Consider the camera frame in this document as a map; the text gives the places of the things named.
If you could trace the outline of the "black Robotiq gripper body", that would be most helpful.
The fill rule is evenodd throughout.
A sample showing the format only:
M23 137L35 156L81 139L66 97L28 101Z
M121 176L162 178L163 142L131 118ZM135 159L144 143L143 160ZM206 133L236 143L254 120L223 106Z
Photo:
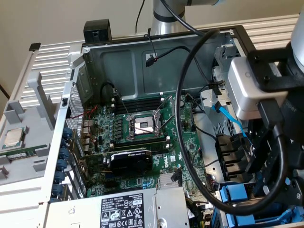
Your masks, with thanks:
M268 93L268 129L279 147L279 175L286 176L289 168L304 168L304 86L274 85Z

